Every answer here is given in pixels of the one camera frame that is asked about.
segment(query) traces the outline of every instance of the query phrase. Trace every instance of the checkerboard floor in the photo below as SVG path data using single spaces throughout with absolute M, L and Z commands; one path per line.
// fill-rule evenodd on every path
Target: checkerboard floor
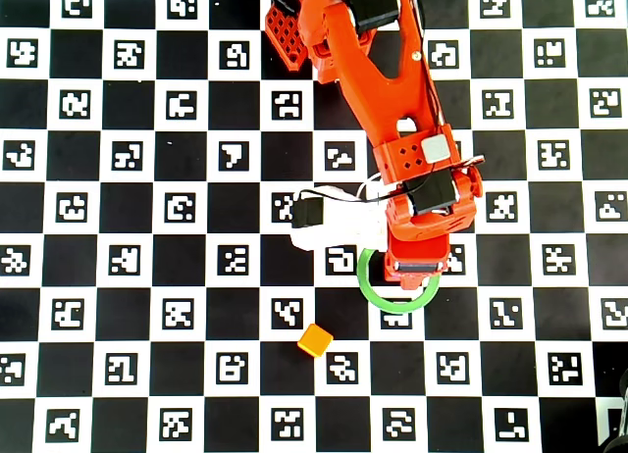
M 0 0 L 0 453 L 596 451 L 628 368 L 626 0 L 422 0 L 486 197 L 423 311 L 292 247 L 375 171 L 266 0 Z M 394 26 L 372 59 L 394 76 Z M 372 267 L 380 291 L 381 256 Z M 313 360 L 316 321 L 335 336 Z

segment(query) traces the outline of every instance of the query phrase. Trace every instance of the orange cube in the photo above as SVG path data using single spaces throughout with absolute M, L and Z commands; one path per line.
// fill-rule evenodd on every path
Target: orange cube
M 325 350 L 327 350 L 327 347 L 330 346 L 332 340 L 334 340 L 334 336 L 329 332 L 316 326 L 315 324 L 310 324 L 310 327 L 307 328 L 301 339 L 296 342 L 296 344 L 301 350 L 318 358 L 325 353 Z

